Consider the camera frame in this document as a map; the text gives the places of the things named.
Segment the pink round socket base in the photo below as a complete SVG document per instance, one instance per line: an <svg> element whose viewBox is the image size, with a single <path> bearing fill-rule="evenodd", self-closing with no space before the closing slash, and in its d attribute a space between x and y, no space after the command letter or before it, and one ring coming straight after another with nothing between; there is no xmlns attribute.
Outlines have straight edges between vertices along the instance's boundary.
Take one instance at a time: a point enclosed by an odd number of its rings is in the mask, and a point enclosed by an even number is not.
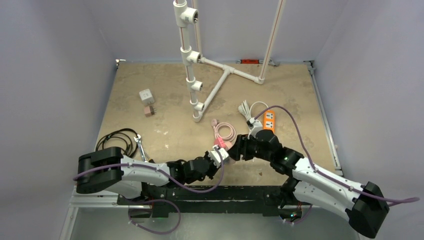
<svg viewBox="0 0 424 240"><path fill-rule="evenodd" d="M234 163L236 163L236 161L235 161L234 159L232 159L231 157L229 157L229 158L226 160L226 164L232 165L232 164L234 164Z"/></svg>

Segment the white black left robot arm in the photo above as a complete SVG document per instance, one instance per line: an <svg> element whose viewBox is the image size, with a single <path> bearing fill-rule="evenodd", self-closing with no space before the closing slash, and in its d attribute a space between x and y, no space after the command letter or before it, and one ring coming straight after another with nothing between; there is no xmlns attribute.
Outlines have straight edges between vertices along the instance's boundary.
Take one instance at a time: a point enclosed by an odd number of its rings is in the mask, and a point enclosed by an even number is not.
<svg viewBox="0 0 424 240"><path fill-rule="evenodd" d="M212 179L228 158L218 145L204 156L166 163L135 160L123 155L121 148L109 147L80 156L73 180L78 194L109 191L142 205L149 199L146 185L186 187L206 177Z"/></svg>

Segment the white cube socket adapter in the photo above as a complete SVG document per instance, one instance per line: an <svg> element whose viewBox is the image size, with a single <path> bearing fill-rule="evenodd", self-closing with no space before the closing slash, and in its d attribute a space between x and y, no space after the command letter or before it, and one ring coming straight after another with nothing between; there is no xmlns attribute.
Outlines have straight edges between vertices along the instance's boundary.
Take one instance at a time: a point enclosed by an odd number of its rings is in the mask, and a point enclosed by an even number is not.
<svg viewBox="0 0 424 240"><path fill-rule="evenodd" d="M152 94L152 92L151 92L151 90L149 88L140 91L139 92L139 97L140 97L142 103L145 106L152 105L152 104L154 104L156 102L155 99L154 99L154 97L153 97L153 94Z"/></svg>

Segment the orange power strip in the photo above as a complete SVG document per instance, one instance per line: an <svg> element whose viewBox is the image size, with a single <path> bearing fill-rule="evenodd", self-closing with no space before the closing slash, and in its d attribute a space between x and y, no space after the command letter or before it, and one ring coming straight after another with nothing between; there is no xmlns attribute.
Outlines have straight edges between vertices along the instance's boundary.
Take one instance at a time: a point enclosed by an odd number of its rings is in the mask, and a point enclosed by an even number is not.
<svg viewBox="0 0 424 240"><path fill-rule="evenodd" d="M263 114L263 129L264 130L271 130L273 133L275 133L275 117L276 117L275 112L270 109Z"/></svg>

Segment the brown pink plug adapter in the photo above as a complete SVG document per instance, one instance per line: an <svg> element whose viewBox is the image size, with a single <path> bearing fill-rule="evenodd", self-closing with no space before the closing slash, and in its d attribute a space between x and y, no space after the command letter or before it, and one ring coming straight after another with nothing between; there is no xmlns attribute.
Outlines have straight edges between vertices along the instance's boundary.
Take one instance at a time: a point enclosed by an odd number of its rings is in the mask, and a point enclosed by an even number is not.
<svg viewBox="0 0 424 240"><path fill-rule="evenodd" d="M146 117L150 117L150 116L155 115L156 112L155 112L155 109L152 105L148 105L143 109L143 113Z"/></svg>

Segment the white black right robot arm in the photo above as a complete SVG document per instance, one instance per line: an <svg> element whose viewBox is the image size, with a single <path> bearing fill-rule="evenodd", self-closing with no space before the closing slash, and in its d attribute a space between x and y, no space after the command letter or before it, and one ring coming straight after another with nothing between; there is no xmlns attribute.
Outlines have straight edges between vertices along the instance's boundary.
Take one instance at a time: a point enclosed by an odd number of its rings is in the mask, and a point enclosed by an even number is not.
<svg viewBox="0 0 424 240"><path fill-rule="evenodd" d="M342 217L370 239L377 236L389 213L376 184L351 181L313 164L300 152L283 146L271 130L260 130L255 136L239 134L228 154L235 161L267 161L277 173L288 177L279 194L271 197L279 207L294 202L318 206Z"/></svg>

